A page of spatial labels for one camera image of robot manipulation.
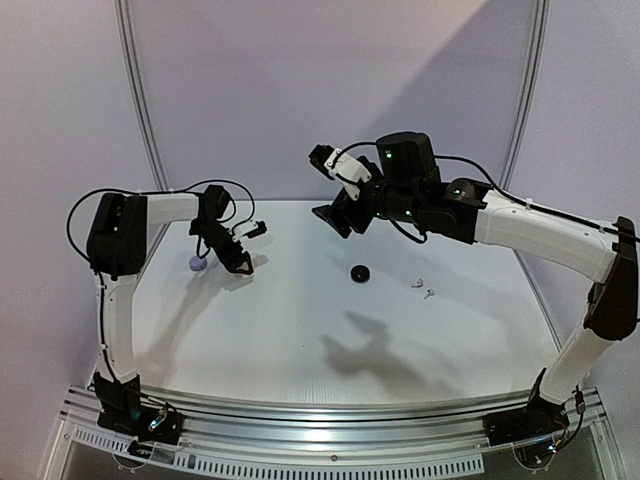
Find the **purple earbud charging case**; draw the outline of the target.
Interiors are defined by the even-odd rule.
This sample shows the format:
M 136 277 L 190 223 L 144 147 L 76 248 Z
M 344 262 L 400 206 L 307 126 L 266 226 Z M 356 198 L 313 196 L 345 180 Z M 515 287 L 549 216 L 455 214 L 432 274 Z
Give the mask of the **purple earbud charging case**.
M 193 272 L 200 272 L 203 271 L 207 265 L 208 265 L 208 261 L 206 258 L 201 258 L 199 256 L 192 256 L 189 259 L 189 269 Z

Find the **black earbud charging case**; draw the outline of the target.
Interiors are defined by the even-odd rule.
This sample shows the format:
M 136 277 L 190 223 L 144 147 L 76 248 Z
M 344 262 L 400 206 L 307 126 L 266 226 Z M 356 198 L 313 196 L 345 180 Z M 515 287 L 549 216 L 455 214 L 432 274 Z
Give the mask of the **black earbud charging case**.
M 354 265 L 350 270 L 350 278 L 358 284 L 367 283 L 371 277 L 370 269 L 362 264 Z

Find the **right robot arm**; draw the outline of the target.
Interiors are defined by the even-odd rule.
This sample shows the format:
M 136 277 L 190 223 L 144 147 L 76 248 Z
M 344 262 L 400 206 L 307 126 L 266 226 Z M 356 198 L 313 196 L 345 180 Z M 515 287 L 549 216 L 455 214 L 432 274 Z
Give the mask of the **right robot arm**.
M 314 209 L 340 236 L 362 234 L 380 219 L 418 244 L 439 234 L 469 245 L 505 247 L 591 281 L 583 318 L 538 375 L 526 404 L 483 419 L 493 446 L 560 432 L 561 439 L 550 445 L 558 452 L 575 433 L 566 403 L 583 406 L 581 382 L 639 322 L 639 240 L 633 222 L 625 217 L 598 222 L 545 207 L 506 192 L 489 174 L 443 181 L 440 158 L 423 133 L 388 134 L 374 146 L 376 161 L 353 157 L 346 147 L 317 145 L 310 153 L 311 165 L 341 186 L 332 203 Z

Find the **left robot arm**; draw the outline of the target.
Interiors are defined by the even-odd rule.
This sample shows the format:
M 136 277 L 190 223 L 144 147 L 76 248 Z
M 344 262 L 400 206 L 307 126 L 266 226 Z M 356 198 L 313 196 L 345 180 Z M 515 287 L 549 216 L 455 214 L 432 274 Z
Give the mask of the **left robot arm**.
M 156 224 L 188 222 L 197 240 L 197 257 L 214 253 L 228 273 L 253 274 L 240 235 L 226 225 L 231 218 L 226 210 L 233 202 L 229 184 L 204 180 L 176 191 L 100 190 L 85 254 L 95 276 L 99 348 L 106 368 L 93 375 L 100 427 L 138 443 L 179 443 L 184 415 L 141 390 L 133 352 L 133 297 L 147 261 L 148 229 Z

